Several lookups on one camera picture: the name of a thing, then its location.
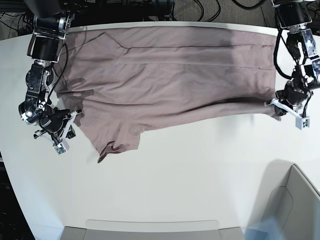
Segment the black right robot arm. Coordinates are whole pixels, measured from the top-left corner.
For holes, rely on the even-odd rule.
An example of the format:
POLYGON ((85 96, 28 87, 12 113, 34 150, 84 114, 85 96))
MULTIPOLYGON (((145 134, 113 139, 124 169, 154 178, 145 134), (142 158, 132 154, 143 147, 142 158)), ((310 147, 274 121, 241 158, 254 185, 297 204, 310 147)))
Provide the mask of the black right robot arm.
POLYGON ((66 125, 72 114, 68 109, 51 106, 51 95, 57 85, 53 81, 53 66, 59 62, 62 50, 68 48, 66 38, 74 16, 58 0, 27 0, 25 4, 34 14, 27 50, 33 64, 25 77, 27 91, 18 111, 24 122, 40 126, 34 138, 47 133, 59 143, 70 131, 66 125))

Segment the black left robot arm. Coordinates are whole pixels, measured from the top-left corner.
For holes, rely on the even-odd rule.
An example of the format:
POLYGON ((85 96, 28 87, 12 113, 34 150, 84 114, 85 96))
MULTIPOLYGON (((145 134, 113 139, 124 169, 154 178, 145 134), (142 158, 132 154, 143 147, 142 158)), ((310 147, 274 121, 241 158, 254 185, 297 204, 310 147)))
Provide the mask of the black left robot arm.
POLYGON ((307 4, 303 0, 273 0, 272 6, 278 30, 273 63, 278 74, 287 80, 284 89, 275 94, 278 103, 274 103, 274 109, 277 116, 284 116, 290 110, 297 112, 320 87, 320 56, 312 30, 307 27, 312 22, 307 4), (278 65, 280 41, 295 64, 291 75, 278 65))

